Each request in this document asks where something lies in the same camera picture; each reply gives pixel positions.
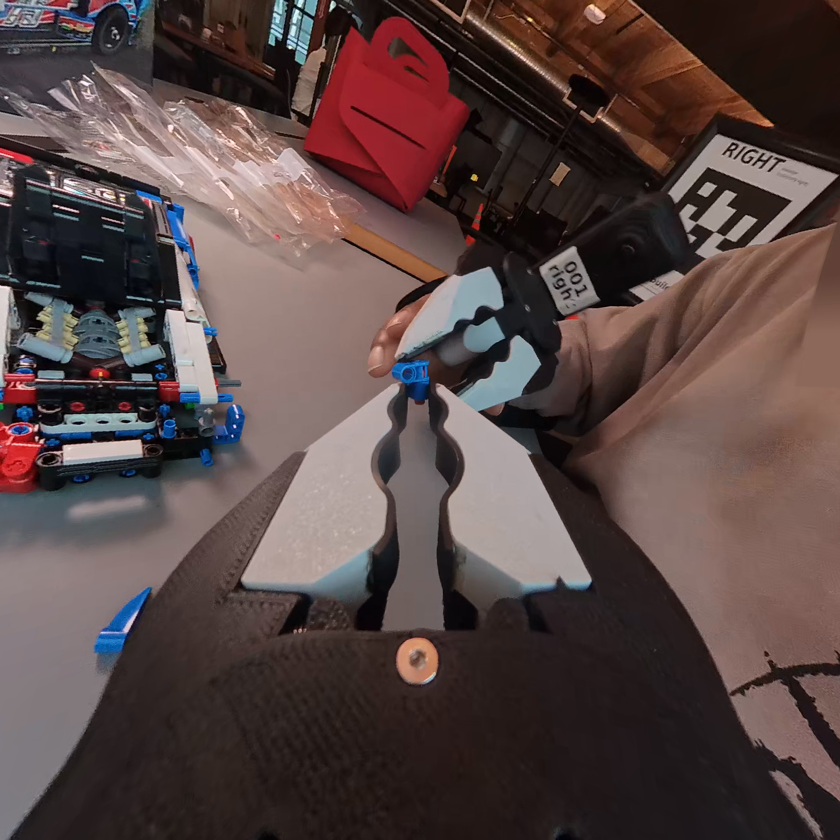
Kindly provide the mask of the person's right forearm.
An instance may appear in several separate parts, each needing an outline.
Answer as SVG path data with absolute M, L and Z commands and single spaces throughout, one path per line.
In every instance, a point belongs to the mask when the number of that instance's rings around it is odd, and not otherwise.
M 777 398 L 802 414 L 838 399 L 838 224 L 702 262 L 634 307 L 560 325 L 551 384 L 524 397 L 590 452 L 674 429 L 709 452 L 770 431 Z

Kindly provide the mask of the clear plastic bag pile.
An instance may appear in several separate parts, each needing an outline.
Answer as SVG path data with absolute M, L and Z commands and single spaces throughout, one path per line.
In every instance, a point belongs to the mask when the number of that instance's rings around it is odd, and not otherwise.
M 49 97 L 38 103 L 2 86 L 4 104 L 77 160 L 200 203 L 243 242 L 284 259 L 346 239 L 365 215 L 244 106 L 187 97 L 159 103 L 130 77 L 99 66 Z

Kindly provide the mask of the partly built toy brick car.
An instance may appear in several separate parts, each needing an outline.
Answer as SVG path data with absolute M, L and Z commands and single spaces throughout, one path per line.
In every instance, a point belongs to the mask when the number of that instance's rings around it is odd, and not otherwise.
M 1 491 L 214 463 L 245 411 L 198 291 L 184 209 L 54 154 L 2 148 Z

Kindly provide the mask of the person's beige printed hoodie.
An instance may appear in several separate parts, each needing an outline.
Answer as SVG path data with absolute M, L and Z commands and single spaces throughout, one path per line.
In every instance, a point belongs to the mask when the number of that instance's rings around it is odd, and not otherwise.
M 815 837 L 838 838 L 838 391 L 591 398 L 570 471 L 674 589 Z

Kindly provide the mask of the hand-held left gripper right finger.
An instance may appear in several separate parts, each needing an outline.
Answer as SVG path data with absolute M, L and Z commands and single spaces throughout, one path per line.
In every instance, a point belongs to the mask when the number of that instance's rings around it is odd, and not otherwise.
M 444 598 L 478 610 L 563 586 L 592 585 L 529 451 L 454 393 L 435 385 L 429 423 L 439 504 L 437 568 Z

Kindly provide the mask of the red felt bag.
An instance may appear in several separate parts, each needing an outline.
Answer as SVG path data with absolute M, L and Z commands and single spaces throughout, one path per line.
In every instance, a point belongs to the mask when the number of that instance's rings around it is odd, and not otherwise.
M 349 32 L 304 150 L 403 213 L 426 195 L 469 117 L 443 57 L 404 17 Z

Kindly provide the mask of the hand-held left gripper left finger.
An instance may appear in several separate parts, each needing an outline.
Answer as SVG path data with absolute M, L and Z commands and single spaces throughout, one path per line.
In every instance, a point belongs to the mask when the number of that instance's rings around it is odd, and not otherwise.
M 399 563 L 388 484 L 401 464 L 403 389 L 381 394 L 307 450 L 240 579 L 256 592 L 386 599 Z

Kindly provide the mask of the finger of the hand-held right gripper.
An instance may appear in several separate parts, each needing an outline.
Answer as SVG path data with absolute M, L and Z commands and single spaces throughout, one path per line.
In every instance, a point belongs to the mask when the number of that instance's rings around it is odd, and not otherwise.
M 548 387 L 558 362 L 556 350 L 515 335 L 478 353 L 453 391 L 466 405 L 484 411 Z
M 465 363 L 494 351 L 507 361 L 511 341 L 497 320 L 504 307 L 495 272 L 482 268 L 453 275 L 429 295 L 406 328 L 395 352 L 396 362 L 408 362 L 433 352 L 443 363 Z

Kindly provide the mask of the blue wedge panel piece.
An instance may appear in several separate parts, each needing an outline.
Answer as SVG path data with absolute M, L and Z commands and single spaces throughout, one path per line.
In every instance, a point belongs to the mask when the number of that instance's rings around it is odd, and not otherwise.
M 133 626 L 143 613 L 152 592 L 153 587 L 148 586 L 120 607 L 108 625 L 98 634 L 93 646 L 94 654 L 115 656 L 124 650 Z

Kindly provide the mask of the grey desk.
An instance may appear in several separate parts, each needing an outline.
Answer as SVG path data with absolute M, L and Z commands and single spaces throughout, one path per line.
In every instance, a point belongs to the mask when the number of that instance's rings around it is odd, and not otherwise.
M 411 281 L 353 246 L 339 242 L 295 268 L 270 249 L 247 246 L 226 222 L 185 202 L 201 263 L 201 296 L 218 328 L 228 372 L 244 381 L 244 442 L 223 445 L 214 467 L 179 460 L 162 478 L 105 476 L 76 489 L 2 495 L 2 838 L 49 787 L 86 730 L 116 655 L 98 655 L 98 631 L 118 606 L 149 585 L 149 600 L 123 652 L 133 668 L 129 699 L 113 717 L 120 732 L 105 749 L 113 758 L 140 743 L 146 715 L 160 711 L 158 689 L 191 696 L 199 671 L 250 657 L 307 624 L 308 598 L 247 591 L 239 569 L 249 537 L 266 530 L 301 462 L 296 455 L 368 403 L 384 380 L 366 374 L 368 345 Z M 434 466 L 436 437 L 427 409 L 412 406 L 401 435 L 396 493 L 400 570 L 390 605 L 397 634 L 443 627 L 436 547 L 438 503 L 446 484 Z M 199 542 L 181 571 L 190 580 L 171 594 L 161 585 Z M 123 659 L 118 677 L 124 670 Z M 549 837 L 556 831 L 546 760 L 531 768 L 518 755 L 534 740 L 529 721 L 473 720 L 465 702 L 455 711 L 477 735 L 480 754 L 466 747 L 432 750 L 428 775 L 409 793 L 407 761 L 389 773 L 384 804 L 397 818 L 424 827 L 398 837 Z M 469 771 L 455 797 L 437 770 L 462 763 Z

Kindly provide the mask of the black light stand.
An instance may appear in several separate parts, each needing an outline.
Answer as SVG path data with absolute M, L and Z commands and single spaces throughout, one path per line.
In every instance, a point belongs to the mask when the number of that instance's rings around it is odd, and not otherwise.
M 573 74 L 568 81 L 568 90 L 563 95 L 563 103 L 572 108 L 572 115 L 565 124 L 560 136 L 554 142 L 551 151 L 546 155 L 544 161 L 541 163 L 538 173 L 532 179 L 528 190 L 525 192 L 522 200 L 517 205 L 511 217 L 511 226 L 516 227 L 522 218 L 526 209 L 528 209 L 529 201 L 532 194 L 535 192 L 539 182 L 546 174 L 554 156 L 560 151 L 563 142 L 572 130 L 573 126 L 579 122 L 580 116 L 584 116 L 586 120 L 594 122 L 598 119 L 599 114 L 610 104 L 611 97 L 594 80 L 580 74 Z

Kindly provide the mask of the toy car packaging box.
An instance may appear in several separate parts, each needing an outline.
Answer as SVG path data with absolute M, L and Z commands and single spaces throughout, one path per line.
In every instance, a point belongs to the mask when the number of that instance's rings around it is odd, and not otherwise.
M 150 82 L 153 43 L 153 2 L 1 2 L 4 86 L 45 91 L 93 66 Z

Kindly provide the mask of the person's right hand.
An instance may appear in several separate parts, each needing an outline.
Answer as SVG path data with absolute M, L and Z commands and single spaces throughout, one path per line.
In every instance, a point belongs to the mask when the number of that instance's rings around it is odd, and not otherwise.
M 371 351 L 367 361 L 369 376 L 375 379 L 391 378 L 391 370 L 396 362 L 396 350 L 405 331 L 420 312 L 428 297 L 430 295 L 426 294 L 404 306 L 381 326 L 371 342 Z M 428 362 L 428 374 L 431 382 L 451 386 L 457 384 L 460 380 L 461 368 L 447 367 L 435 352 L 423 353 L 416 360 Z

